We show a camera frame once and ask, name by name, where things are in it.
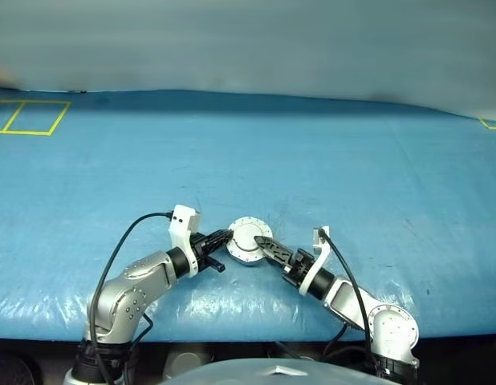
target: gray wall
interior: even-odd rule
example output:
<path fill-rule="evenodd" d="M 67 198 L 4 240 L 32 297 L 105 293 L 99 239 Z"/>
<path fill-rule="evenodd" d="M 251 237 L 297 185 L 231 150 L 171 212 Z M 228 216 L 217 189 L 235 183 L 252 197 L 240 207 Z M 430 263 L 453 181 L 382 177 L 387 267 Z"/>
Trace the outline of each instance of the gray wall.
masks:
<path fill-rule="evenodd" d="M 496 0 L 0 0 L 0 84 L 378 99 L 496 119 Z"/>

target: wrinkled plastic sheet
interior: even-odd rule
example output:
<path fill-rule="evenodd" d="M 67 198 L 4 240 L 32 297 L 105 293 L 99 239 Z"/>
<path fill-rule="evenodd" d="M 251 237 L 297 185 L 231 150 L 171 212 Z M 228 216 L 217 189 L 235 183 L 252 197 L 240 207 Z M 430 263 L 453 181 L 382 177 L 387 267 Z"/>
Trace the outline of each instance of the wrinkled plastic sheet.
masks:
<path fill-rule="evenodd" d="M 0 134 L 1 338 L 79 340 L 123 231 L 175 204 L 202 212 L 203 233 L 261 218 L 294 249 L 330 225 L 358 282 L 413 314 L 422 337 L 496 332 L 496 131 L 477 120 L 200 92 L 0 99 L 72 102 L 51 136 Z M 15 108 L 0 105 L 0 125 Z M 54 114 L 28 104 L 9 129 L 47 130 Z M 111 277 L 168 249 L 167 228 L 140 225 Z M 215 257 L 225 272 L 181 279 L 150 308 L 147 340 L 312 341 L 341 327 L 272 266 Z"/>

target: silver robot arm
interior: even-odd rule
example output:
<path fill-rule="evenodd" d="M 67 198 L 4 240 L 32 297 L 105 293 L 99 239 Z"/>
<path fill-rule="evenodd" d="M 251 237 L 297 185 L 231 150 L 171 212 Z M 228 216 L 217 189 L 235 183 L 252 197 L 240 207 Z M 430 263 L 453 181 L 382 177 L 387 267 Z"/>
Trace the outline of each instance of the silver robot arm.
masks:
<path fill-rule="evenodd" d="M 205 236 L 197 231 L 199 222 L 200 213 L 177 205 L 169 226 L 171 250 L 158 251 L 135 261 L 120 276 L 105 282 L 95 316 L 99 351 L 95 351 L 91 344 L 88 323 L 75 365 L 64 378 L 65 385 L 104 383 L 96 360 L 97 353 L 114 382 L 122 383 L 131 341 L 146 308 L 174 287 L 178 278 L 191 278 L 208 266 L 220 272 L 225 269 L 209 254 L 224 245 L 232 232 L 218 230 Z"/>
<path fill-rule="evenodd" d="M 323 231 L 329 234 L 327 226 Z M 318 229 L 314 233 L 317 259 L 303 249 L 293 253 L 270 237 L 255 237 L 255 241 L 270 261 L 283 268 L 283 278 L 297 287 L 301 295 L 311 294 L 330 313 L 351 327 L 364 330 L 352 282 L 323 268 L 331 248 L 319 236 Z M 419 339 L 416 321 L 405 309 L 382 302 L 360 287 L 359 290 L 368 316 L 371 350 L 380 376 L 400 383 L 413 382 L 419 367 L 419 360 L 412 354 Z"/>

